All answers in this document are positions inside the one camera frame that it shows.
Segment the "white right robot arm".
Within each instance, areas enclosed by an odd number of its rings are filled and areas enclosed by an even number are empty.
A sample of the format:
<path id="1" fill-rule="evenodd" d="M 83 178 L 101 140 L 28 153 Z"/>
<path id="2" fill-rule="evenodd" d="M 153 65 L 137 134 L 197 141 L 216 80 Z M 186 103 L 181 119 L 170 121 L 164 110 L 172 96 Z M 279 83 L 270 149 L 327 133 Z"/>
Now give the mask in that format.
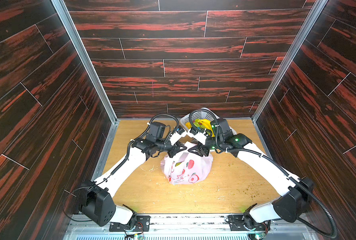
<path id="1" fill-rule="evenodd" d="M 300 221 L 308 225 L 300 215 L 310 206 L 314 197 L 313 182 L 309 178 L 301 179 L 284 169 L 247 136 L 235 134 L 225 119 L 210 122 L 209 129 L 191 125 L 187 134 L 198 141 L 199 153 L 219 151 L 232 154 L 256 170 L 279 194 L 278 198 L 265 204 L 252 205 L 243 213 L 242 222 L 246 229 L 258 230 L 275 219 L 289 223 Z"/>

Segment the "pink plastic bag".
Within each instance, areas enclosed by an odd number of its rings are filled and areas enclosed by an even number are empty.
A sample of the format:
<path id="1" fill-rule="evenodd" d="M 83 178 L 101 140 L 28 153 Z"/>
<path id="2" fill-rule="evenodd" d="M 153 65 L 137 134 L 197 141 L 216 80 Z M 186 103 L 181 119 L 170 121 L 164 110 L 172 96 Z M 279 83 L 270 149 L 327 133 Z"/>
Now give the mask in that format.
<path id="1" fill-rule="evenodd" d="M 176 154 L 173 158 L 165 155 L 161 161 L 161 169 L 172 185 L 189 185 L 204 181 L 211 171 L 213 156 L 200 157 L 187 150 Z"/>

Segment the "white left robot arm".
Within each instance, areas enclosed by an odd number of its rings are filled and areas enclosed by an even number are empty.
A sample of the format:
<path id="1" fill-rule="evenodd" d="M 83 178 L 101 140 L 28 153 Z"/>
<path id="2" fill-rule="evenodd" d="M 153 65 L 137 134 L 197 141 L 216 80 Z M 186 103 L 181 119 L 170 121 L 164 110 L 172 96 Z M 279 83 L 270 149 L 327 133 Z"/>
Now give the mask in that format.
<path id="1" fill-rule="evenodd" d="M 129 143 L 126 155 L 118 163 L 94 181 L 83 182 L 76 190 L 79 212 L 100 227 L 113 223 L 127 230 L 133 229 L 137 221 L 136 212 L 128 207 L 117 206 L 113 196 L 134 170 L 156 152 L 167 152 L 173 157 L 186 149 L 179 142 L 186 136 L 186 130 L 178 125 L 165 137 L 165 128 L 165 124 L 150 122 L 145 132 Z"/>

